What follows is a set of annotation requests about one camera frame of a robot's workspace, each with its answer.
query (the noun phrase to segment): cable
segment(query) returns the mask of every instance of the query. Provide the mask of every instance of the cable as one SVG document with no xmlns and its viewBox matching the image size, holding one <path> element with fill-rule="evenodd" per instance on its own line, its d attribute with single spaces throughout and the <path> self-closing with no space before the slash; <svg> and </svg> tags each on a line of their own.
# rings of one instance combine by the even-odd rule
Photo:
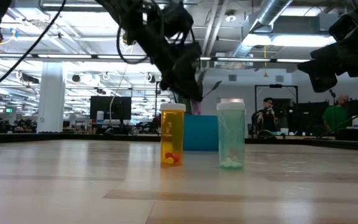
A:
<svg viewBox="0 0 358 224">
<path fill-rule="evenodd" d="M 121 45 L 120 45 L 120 35 L 121 35 L 121 26 L 118 25 L 118 30 L 117 30 L 117 40 L 116 40 L 116 47 L 117 47 L 117 53 L 118 53 L 118 56 L 121 58 L 121 60 L 123 60 L 125 63 L 127 64 L 130 64 L 130 65 L 136 65 L 138 63 L 142 63 L 144 62 L 145 60 L 147 60 L 147 58 L 149 57 L 148 55 L 146 55 L 144 58 L 136 61 L 136 62 L 130 62 L 128 61 L 122 54 L 121 52 Z"/>
<path fill-rule="evenodd" d="M 4 76 L 2 76 L 0 78 L 0 83 L 6 78 L 8 77 L 11 72 L 13 72 L 13 70 L 16 69 L 16 67 L 26 58 L 26 56 L 28 56 L 31 51 L 35 48 L 35 46 L 37 46 L 37 44 L 42 40 L 42 38 L 44 37 L 44 35 L 49 31 L 49 29 L 51 28 L 51 26 L 53 25 L 53 23 L 55 23 L 55 21 L 57 20 L 57 18 L 59 17 L 60 13 L 62 12 L 63 8 L 65 7 L 67 0 L 63 0 L 62 2 L 62 6 L 60 6 L 60 9 L 58 10 L 58 12 L 56 13 L 55 17 L 52 19 L 52 21 L 50 21 L 50 24 L 47 26 L 47 28 L 41 33 L 40 37 L 34 42 L 34 44 L 31 45 L 31 47 L 24 53 L 24 55 L 5 73 Z"/>
<path fill-rule="evenodd" d="M 154 7 L 156 8 L 157 10 L 157 13 L 160 14 L 160 35 L 161 35 L 161 38 L 164 39 L 165 38 L 165 33 L 164 33 L 164 23 L 165 23 L 165 20 L 164 20 L 164 13 L 162 12 L 161 8 L 158 6 L 158 4 L 155 2 L 155 0 L 151 0 Z M 121 46 L 119 44 L 119 39 L 120 39 L 120 36 L 121 36 L 121 23 L 118 19 L 118 30 L 117 30 L 117 41 L 116 41 L 116 47 L 117 47 L 117 53 L 119 55 L 119 57 L 121 58 L 121 60 L 123 60 L 125 63 L 128 63 L 130 65 L 136 65 L 138 63 L 142 63 L 144 62 L 145 60 L 147 60 L 147 58 L 149 57 L 148 55 L 146 55 L 144 58 L 136 61 L 136 62 L 130 62 L 128 61 L 127 59 L 124 58 L 122 52 L 121 52 Z"/>
<path fill-rule="evenodd" d="M 356 118 L 358 118 L 358 115 L 353 116 L 352 118 L 345 120 L 344 122 L 342 122 L 341 124 L 339 124 L 338 126 L 336 126 L 335 128 L 333 128 L 332 130 L 327 131 L 326 133 L 324 133 L 324 134 L 318 136 L 317 138 L 322 138 L 322 137 L 324 137 L 324 136 L 326 136 L 326 135 L 328 135 L 328 134 L 333 133 L 334 131 L 336 131 L 336 130 L 338 130 L 339 128 L 341 128 L 342 125 L 347 124 L 348 122 L 350 122 L 350 121 L 352 121 L 352 120 L 354 120 L 354 119 L 356 119 Z"/>
<path fill-rule="evenodd" d="M 308 10 L 303 14 L 303 16 L 306 16 L 306 14 L 307 14 L 310 10 L 312 10 L 314 7 L 320 9 L 320 12 L 321 12 L 321 13 L 324 12 L 319 6 L 311 6 L 310 9 L 308 9 Z"/>
<path fill-rule="evenodd" d="M 14 37 L 15 37 L 15 32 L 12 32 L 12 37 L 11 37 L 9 40 L 5 41 L 5 42 L 1 42 L 0 45 L 4 45 L 4 44 L 9 43 L 10 41 L 12 41 L 12 39 L 13 39 Z"/>
<path fill-rule="evenodd" d="M 353 8 L 358 9 L 358 3 L 356 2 L 356 0 L 352 0 L 351 3 Z"/>
<path fill-rule="evenodd" d="M 132 46 L 132 49 L 131 49 L 131 54 L 133 53 L 134 51 L 134 46 Z M 128 64 L 125 65 L 125 69 L 124 69 L 124 73 L 122 74 L 122 77 L 121 79 L 119 80 L 119 83 L 118 83 L 118 87 L 117 87 L 117 90 L 114 92 L 114 96 L 112 97 L 111 101 L 110 101 L 110 107 L 109 107 L 109 112 L 110 112 L 110 126 L 112 127 L 112 119 L 111 119 L 111 106 L 112 106 L 112 103 L 114 101 L 114 99 L 116 98 L 116 95 L 117 95 L 117 92 L 119 90 L 119 87 L 121 86 L 121 83 L 122 81 L 124 80 L 124 76 L 125 76 L 125 73 L 127 72 L 127 68 L 128 68 Z"/>
<path fill-rule="evenodd" d="M 193 29 L 190 29 L 191 38 L 193 39 L 193 42 L 196 42 L 196 37 L 194 35 Z M 201 70 L 201 56 L 198 57 L 198 69 Z"/>
</svg>

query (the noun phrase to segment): teal box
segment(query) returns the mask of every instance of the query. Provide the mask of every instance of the teal box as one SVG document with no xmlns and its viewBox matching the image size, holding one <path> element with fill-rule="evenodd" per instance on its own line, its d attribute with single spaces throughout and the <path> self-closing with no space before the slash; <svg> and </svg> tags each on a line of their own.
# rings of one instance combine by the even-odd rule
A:
<svg viewBox="0 0 358 224">
<path fill-rule="evenodd" d="M 218 117 L 185 115 L 184 151 L 219 151 Z"/>
</svg>

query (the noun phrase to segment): ceiling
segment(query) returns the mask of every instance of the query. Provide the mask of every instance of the ceiling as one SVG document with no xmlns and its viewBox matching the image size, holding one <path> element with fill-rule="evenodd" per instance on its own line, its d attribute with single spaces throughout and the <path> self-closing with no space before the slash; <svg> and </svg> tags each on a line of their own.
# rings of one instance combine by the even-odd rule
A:
<svg viewBox="0 0 358 224">
<path fill-rule="evenodd" d="M 290 7 L 288 7 L 282 16 L 316 16 L 321 11 L 337 1 L 297 1 L 294 0 Z M 2 34 L 4 40 L 0 44 L 0 53 L 9 54 L 23 54 L 38 38 L 44 30 L 48 22 L 56 13 L 56 9 L 62 3 L 61 0 L 43 0 L 42 10 L 36 7 L 12 7 L 4 16 L 1 24 Z M 165 1 L 158 1 L 163 7 Z M 216 53 L 225 53 L 229 55 L 230 52 L 242 42 L 241 27 L 245 16 L 257 12 L 259 10 L 261 1 L 229 1 L 226 10 L 233 10 L 236 20 L 227 22 L 225 19 L 218 29 L 217 41 L 214 41 L 211 47 L 210 55 Z M 203 41 L 207 31 L 207 24 L 210 18 L 211 8 L 214 1 L 185 1 L 186 9 L 190 12 L 194 19 L 193 30 L 196 40 L 203 45 Z M 343 11 L 343 6 L 338 5 L 330 13 L 336 14 L 338 11 Z M 99 7 L 96 2 L 92 0 L 68 0 L 67 5 L 60 17 L 57 19 L 55 25 L 52 26 L 43 40 L 32 51 L 33 54 L 107 54 L 116 55 L 116 37 L 117 37 L 117 23 L 110 17 L 110 15 Z M 124 55 L 143 55 L 143 50 L 135 45 L 128 47 L 121 44 Z M 275 58 L 309 58 L 309 53 L 317 49 L 316 47 L 282 47 L 268 45 L 266 48 L 256 48 L 251 50 L 254 57 L 275 57 Z M 0 58 L 0 77 L 15 63 L 15 60 L 4 60 Z M 23 82 L 20 77 L 22 74 L 30 75 L 39 79 L 41 82 L 42 61 L 26 60 L 22 62 L 15 72 L 10 74 L 1 85 L 0 88 L 0 104 L 9 103 L 10 99 L 14 101 L 31 103 L 31 110 L 19 110 L 20 113 L 31 114 L 37 112 L 39 85 Z M 268 68 L 285 70 L 290 65 L 268 65 Z M 73 75 L 93 75 L 100 76 L 99 86 L 109 87 L 117 86 L 121 75 L 125 74 L 122 82 L 123 87 L 133 87 L 137 90 L 119 90 L 117 95 L 121 96 L 137 96 L 149 97 L 147 100 L 147 113 L 153 110 L 152 98 L 154 96 L 155 84 L 149 83 L 145 80 L 146 74 L 153 74 L 160 78 L 158 69 L 148 63 L 140 63 L 138 65 L 126 65 L 122 62 L 63 62 L 63 67 L 68 74 L 67 90 L 66 90 L 66 113 L 73 113 L 74 111 L 80 113 L 87 113 L 89 111 L 89 97 L 97 95 L 96 90 L 79 89 L 76 86 L 86 86 L 86 83 L 76 83 L 72 81 Z M 264 63 L 255 63 L 252 70 L 247 73 L 259 74 L 258 69 L 265 68 Z M 206 76 L 206 83 L 214 83 L 217 80 L 217 75 Z M 23 88 L 23 86 L 31 86 L 32 88 Z M 169 100 L 169 93 L 162 93 L 159 101 Z M 73 106 L 72 101 L 80 102 L 81 105 Z"/>
</svg>

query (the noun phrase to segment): computer monitor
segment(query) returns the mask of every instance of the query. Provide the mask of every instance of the computer monitor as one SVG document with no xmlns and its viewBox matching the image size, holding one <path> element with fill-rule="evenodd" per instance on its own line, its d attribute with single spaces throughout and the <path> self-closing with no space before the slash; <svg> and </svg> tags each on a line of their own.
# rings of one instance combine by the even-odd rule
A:
<svg viewBox="0 0 358 224">
<path fill-rule="evenodd" d="M 63 121 L 63 127 L 70 127 L 70 121 Z"/>
<path fill-rule="evenodd" d="M 113 96 L 91 96 L 90 119 L 96 119 L 98 111 L 104 112 L 104 119 L 110 119 L 110 102 Z M 132 98 L 116 96 L 111 105 L 111 119 L 131 119 Z"/>
<path fill-rule="evenodd" d="M 289 113 L 288 127 L 290 132 L 320 135 L 325 132 L 323 114 L 329 107 L 327 101 L 317 103 L 295 103 Z"/>
</svg>

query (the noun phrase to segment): white column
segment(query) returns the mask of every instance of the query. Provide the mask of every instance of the white column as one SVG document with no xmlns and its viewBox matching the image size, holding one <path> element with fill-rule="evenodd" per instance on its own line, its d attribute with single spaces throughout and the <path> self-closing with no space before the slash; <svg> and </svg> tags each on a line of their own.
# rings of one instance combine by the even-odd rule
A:
<svg viewBox="0 0 358 224">
<path fill-rule="evenodd" d="M 61 62 L 44 62 L 41 76 L 37 133 L 61 132 L 65 102 L 66 73 Z"/>
</svg>

